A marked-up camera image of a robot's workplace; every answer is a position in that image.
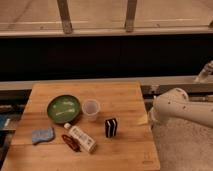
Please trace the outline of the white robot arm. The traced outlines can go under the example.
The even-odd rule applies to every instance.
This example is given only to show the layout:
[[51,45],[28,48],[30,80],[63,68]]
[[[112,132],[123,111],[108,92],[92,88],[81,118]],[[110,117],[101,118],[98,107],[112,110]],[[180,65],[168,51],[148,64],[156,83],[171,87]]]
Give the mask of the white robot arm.
[[213,103],[190,101],[185,90],[173,88],[153,99],[149,116],[159,124],[167,123],[170,118],[181,118],[213,128]]

